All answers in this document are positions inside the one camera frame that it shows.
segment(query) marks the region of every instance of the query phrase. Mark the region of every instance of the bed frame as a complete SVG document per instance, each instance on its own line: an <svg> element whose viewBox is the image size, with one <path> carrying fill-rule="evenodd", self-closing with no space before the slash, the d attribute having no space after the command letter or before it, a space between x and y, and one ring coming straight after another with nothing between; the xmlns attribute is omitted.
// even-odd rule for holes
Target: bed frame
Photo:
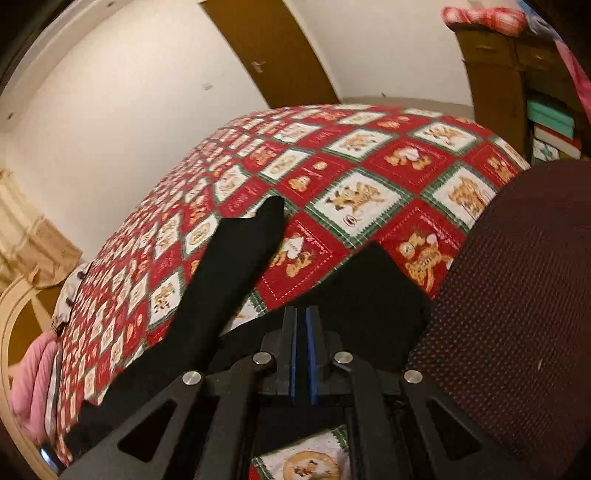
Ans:
<svg viewBox="0 0 591 480"><path fill-rule="evenodd" d="M51 313L38 298L39 292L40 290L31 286L24 277L19 276L0 296L0 418L12 441L37 476L41 480L55 480L57 475L46 464L33 442L22 434L8 403L10 382L18 366L18 363L8 365L8 351L11 342L13 346L15 342L22 344L22 338L15 338L15 327L22 321L23 309L29 308L30 303L41 331L51 330Z"/></svg>

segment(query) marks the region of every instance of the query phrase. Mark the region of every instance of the wooden dresser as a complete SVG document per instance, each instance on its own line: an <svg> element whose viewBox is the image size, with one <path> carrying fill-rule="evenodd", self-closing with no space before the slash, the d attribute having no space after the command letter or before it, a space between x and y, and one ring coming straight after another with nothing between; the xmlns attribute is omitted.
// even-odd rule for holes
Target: wooden dresser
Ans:
<svg viewBox="0 0 591 480"><path fill-rule="evenodd" d="M589 122L553 41L529 31L514 38L482 27L455 27L472 90L476 121L507 140L526 159L531 138L527 100L566 111L587 142Z"/></svg>

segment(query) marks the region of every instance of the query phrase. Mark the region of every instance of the blue strip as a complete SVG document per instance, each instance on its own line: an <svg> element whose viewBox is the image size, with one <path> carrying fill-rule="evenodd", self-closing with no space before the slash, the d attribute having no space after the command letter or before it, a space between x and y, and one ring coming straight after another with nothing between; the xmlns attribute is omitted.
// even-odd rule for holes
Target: blue strip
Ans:
<svg viewBox="0 0 591 480"><path fill-rule="evenodd" d="M291 337L291 359L290 359L290 397L291 401L296 401L296 351L297 351L297 311L294 319L294 331Z"/></svg>
<svg viewBox="0 0 591 480"><path fill-rule="evenodd" d="M316 405L318 400L318 388L316 377L316 350L314 348L314 336L312 332L311 310L306 309L306 332L308 337L308 370L310 374L310 401Z"/></svg>

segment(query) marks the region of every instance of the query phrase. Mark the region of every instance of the wooden door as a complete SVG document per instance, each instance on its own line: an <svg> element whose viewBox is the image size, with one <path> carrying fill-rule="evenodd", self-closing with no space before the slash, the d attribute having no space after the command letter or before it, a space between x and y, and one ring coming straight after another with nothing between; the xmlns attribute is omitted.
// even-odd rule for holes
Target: wooden door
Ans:
<svg viewBox="0 0 591 480"><path fill-rule="evenodd" d="M206 0L202 5L271 108L338 103L282 0Z"/></svg>

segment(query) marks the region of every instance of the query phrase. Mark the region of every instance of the bed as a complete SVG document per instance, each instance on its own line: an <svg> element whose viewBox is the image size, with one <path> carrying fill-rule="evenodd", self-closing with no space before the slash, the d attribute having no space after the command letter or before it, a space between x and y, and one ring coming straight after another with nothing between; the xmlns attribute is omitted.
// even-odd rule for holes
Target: bed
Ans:
<svg viewBox="0 0 591 480"><path fill-rule="evenodd" d="M166 334L221 217L272 195L288 217L277 255L225 327L321 282L378 241L429 296L496 192L529 165L469 119L414 108L309 105L254 112L203 140L107 240L61 344L56 452L83 400Z"/></svg>

